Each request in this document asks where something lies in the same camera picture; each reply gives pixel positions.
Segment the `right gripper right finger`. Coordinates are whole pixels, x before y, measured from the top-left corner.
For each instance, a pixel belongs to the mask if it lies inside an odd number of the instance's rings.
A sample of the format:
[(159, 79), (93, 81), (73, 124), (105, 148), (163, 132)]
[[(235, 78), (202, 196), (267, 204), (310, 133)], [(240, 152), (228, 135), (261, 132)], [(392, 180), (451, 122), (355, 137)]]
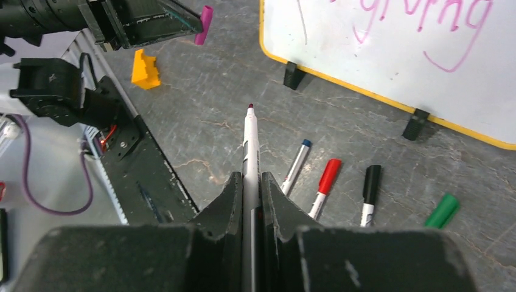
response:
[(436, 229), (323, 226), (262, 173), (263, 291), (476, 291), (457, 244)]

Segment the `yellow-framed whiteboard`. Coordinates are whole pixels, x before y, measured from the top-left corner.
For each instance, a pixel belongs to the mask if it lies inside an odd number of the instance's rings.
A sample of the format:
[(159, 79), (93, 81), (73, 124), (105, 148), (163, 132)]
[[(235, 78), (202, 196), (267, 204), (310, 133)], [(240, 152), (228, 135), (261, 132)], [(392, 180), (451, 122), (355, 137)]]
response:
[(514, 1), (261, 1), (267, 57), (515, 149)]

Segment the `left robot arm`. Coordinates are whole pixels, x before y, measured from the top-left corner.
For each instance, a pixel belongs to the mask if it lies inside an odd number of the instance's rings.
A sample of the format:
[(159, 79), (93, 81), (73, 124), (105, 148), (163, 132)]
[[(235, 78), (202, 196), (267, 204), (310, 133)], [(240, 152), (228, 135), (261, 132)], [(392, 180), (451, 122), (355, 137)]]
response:
[[(2, 1), (1, 53), (16, 53), (5, 42), (8, 38), (39, 46), (45, 35), (83, 30), (106, 50), (187, 35), (202, 43), (211, 17), (209, 7), (198, 14), (179, 1)], [(59, 57), (25, 57), (2, 64), (1, 113), (49, 117), (67, 127), (82, 123), (101, 130), (133, 117), (112, 79), (96, 78), (86, 52), (77, 64)]]

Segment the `purple marker cap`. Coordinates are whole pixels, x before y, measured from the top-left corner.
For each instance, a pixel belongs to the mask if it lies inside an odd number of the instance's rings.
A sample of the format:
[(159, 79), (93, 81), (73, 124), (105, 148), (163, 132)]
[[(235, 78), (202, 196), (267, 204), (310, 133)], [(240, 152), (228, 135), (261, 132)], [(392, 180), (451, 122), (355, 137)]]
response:
[(203, 7), (203, 11), (200, 16), (203, 31), (201, 33), (198, 33), (195, 35), (195, 38), (194, 38), (195, 45), (202, 46), (205, 43), (209, 28), (211, 26), (213, 15), (214, 15), (214, 9), (209, 5), (205, 5)]

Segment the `purple whiteboard marker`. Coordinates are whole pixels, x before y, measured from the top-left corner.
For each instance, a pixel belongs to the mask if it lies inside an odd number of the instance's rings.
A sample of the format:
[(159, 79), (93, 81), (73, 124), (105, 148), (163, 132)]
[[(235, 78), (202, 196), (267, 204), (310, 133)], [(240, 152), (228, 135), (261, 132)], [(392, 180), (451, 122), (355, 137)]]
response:
[(242, 291), (257, 291), (257, 209), (261, 206), (259, 140), (254, 105), (248, 106), (243, 137)]

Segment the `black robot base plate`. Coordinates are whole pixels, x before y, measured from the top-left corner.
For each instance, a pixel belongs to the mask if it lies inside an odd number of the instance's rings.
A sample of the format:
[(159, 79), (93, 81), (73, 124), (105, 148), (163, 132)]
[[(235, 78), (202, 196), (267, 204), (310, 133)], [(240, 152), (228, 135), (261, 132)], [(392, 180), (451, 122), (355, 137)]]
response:
[(112, 79), (91, 98), (94, 124), (105, 137), (100, 161), (125, 224), (186, 223), (199, 213), (186, 187), (140, 115), (134, 115)]

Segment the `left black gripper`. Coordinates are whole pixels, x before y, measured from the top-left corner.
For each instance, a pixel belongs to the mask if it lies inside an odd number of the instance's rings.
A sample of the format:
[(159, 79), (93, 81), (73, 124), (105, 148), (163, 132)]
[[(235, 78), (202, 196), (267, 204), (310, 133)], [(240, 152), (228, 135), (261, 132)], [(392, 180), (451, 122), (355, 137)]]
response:
[(78, 8), (106, 52), (204, 31), (200, 15), (180, 1), (79, 1)]

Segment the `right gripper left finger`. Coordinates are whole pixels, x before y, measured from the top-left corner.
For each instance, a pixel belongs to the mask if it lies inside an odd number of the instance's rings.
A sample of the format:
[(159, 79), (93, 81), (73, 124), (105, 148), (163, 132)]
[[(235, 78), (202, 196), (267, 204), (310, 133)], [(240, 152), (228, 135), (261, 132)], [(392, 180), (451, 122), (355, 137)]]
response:
[(240, 291), (239, 172), (188, 223), (63, 226), (31, 252), (14, 291)]

